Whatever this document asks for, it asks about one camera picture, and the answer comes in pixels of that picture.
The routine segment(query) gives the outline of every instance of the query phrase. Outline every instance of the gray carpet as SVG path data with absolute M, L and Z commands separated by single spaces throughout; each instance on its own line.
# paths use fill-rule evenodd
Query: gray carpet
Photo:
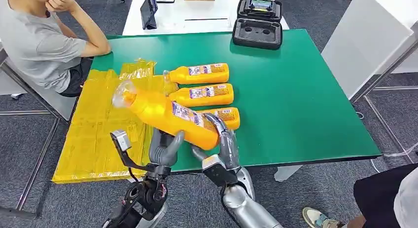
M 129 2 L 77 1 L 107 35 L 122 33 Z M 347 0 L 281 1 L 289 26 L 306 28 L 320 50 L 349 4 Z M 85 36 L 70 17 L 60 16 L 79 36 Z M 394 75 L 385 84 L 418 84 L 418 75 Z M 371 98 L 405 147 L 418 141 L 418 92 L 373 93 Z M 379 148 L 386 153 L 398 152 L 367 104 L 361 100 L 355 108 L 365 115 L 363 122 Z M 0 111 L 33 109 L 41 109 L 41 106 L 29 95 L 24 95 L 18 101 L 8 96 L 0 97 Z M 0 118 L 1 205 L 14 206 L 17 202 L 52 122 L 49 116 Z M 34 221 L 0 217 L 0 228 L 99 227 L 120 202 L 128 186 L 124 180 L 69 185 L 56 185 L 49 181 L 66 132 L 67 127 L 60 124 L 25 205 L 28 211 L 37 210 L 40 217 Z M 375 162 L 380 170 L 409 163 L 405 157 L 380 157 Z M 368 160 L 305 165 L 281 183 L 274 181 L 273 175 L 277 171 L 274 167 L 249 168 L 249 171 L 256 200 L 286 228 L 308 227 L 300 214 L 304 206 L 320 209 L 332 218 L 345 221 L 359 215 L 352 186 L 355 180 L 375 173 Z M 169 213 L 158 227 L 235 227 L 222 210 L 219 190 L 203 175 L 172 176 L 169 178 L 169 188 Z

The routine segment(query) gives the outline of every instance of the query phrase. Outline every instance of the black case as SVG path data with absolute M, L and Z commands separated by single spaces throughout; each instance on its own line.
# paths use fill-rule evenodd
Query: black case
M 280 24 L 282 5 L 279 1 L 275 12 L 270 16 L 245 12 L 249 0 L 240 0 L 237 8 L 237 20 L 232 32 L 232 42 L 236 45 L 279 49 L 282 42 L 283 29 Z

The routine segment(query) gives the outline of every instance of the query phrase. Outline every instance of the black foam insert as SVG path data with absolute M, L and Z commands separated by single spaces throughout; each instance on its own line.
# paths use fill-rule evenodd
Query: black foam insert
M 263 49 L 279 49 L 282 29 L 279 22 L 239 18 L 234 26 L 232 42 Z

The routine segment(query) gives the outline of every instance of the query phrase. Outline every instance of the white table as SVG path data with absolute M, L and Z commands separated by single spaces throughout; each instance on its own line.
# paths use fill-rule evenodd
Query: white table
M 175 0 L 174 3 L 159 3 L 155 14 L 157 29 L 143 30 L 140 8 L 145 0 L 132 0 L 126 19 L 124 36 L 182 34 L 204 32 L 231 32 L 237 18 L 239 0 L 189 1 Z M 284 30 L 289 29 L 284 18 Z

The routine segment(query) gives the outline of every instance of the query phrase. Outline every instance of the robotic arm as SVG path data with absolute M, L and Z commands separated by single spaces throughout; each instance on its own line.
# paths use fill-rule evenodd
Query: robotic arm
M 150 149 L 151 163 L 146 166 L 137 165 L 129 158 L 127 150 L 131 148 L 131 143 L 125 131 L 117 130 L 110 136 L 135 182 L 128 187 L 122 204 L 114 210 L 102 228 L 153 228 L 167 211 L 167 177 L 171 172 L 170 166 L 177 161 L 177 150 L 184 140 L 184 132 L 180 131 L 174 138 L 160 134 L 159 146 Z M 147 173 L 139 181 L 131 168 L 145 170 Z M 134 209 L 137 203 L 142 206 L 142 212 Z
M 196 146 L 192 146 L 192 152 L 202 162 L 203 173 L 218 187 L 222 187 L 221 202 L 224 209 L 241 228 L 283 228 L 263 206 L 254 201 L 251 177 L 238 163 L 235 133 L 228 130 L 217 116 L 210 113 L 204 115 L 219 133 L 219 154 L 208 157 Z
M 221 202 L 230 217 L 241 228 L 283 228 L 280 223 L 255 202 L 255 192 L 248 171 L 239 165 L 235 133 L 213 114 L 204 114 L 216 127 L 219 134 L 219 154 L 207 156 L 204 151 L 192 146 L 193 155 L 202 162 L 202 172 L 218 187 L 222 187 Z M 184 132 L 175 137 L 155 129 L 146 166 L 135 164 L 127 153 L 131 143 L 126 132 L 117 130 L 111 134 L 122 162 L 129 168 L 135 182 L 128 187 L 122 204 L 103 224 L 102 228 L 154 228 L 167 211 L 167 177 L 171 166 L 177 161 L 177 151 L 184 141 Z M 139 181 L 131 168 L 147 171 Z M 142 211 L 134 206 L 139 203 Z

